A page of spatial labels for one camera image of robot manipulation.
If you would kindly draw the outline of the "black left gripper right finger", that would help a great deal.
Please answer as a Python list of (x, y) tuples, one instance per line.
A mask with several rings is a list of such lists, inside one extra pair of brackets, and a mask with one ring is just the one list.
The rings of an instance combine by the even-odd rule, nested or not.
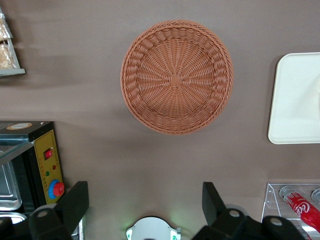
[(303, 235), (287, 219), (267, 216), (262, 222), (241, 210), (228, 208), (212, 182), (202, 184), (202, 211), (207, 225), (195, 240), (303, 240)]

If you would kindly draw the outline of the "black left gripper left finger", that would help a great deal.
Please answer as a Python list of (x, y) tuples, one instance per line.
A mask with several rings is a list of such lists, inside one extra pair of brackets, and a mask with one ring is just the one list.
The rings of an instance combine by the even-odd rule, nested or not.
[(71, 240), (72, 233), (89, 208), (87, 181), (77, 182), (56, 205), (43, 205), (27, 219), (13, 224), (0, 218), (2, 240)]

